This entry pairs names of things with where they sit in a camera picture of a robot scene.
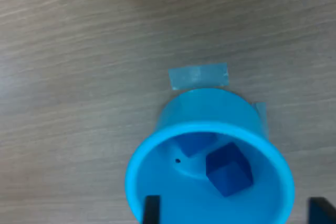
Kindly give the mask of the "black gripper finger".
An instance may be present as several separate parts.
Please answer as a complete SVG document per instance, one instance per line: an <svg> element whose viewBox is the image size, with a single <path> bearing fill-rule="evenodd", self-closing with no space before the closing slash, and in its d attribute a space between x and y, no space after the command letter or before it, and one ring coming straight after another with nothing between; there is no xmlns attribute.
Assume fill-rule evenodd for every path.
<svg viewBox="0 0 336 224"><path fill-rule="evenodd" d="M142 224L160 223L160 196L148 195L145 198Z"/></svg>
<svg viewBox="0 0 336 224"><path fill-rule="evenodd" d="M308 224L335 224L335 206L324 197L308 200Z"/></svg>

